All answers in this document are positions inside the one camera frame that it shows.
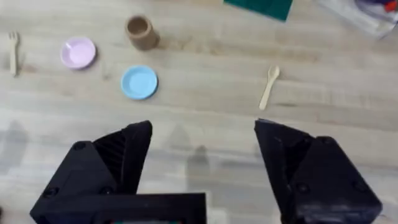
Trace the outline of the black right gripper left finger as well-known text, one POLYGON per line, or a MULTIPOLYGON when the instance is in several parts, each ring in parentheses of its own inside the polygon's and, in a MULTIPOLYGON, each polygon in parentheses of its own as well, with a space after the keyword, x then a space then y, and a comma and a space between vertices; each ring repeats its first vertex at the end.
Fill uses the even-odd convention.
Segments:
POLYGON ((36 223, 94 223, 104 198, 135 195, 152 137, 148 120, 72 145, 30 211, 36 223))

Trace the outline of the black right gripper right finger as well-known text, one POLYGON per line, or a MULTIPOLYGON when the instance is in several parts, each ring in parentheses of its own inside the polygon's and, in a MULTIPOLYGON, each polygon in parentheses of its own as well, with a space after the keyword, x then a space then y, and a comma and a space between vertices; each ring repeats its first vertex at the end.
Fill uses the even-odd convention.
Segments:
POLYGON ((282 223, 372 223, 382 202, 337 141, 267 119, 254 131, 282 223))

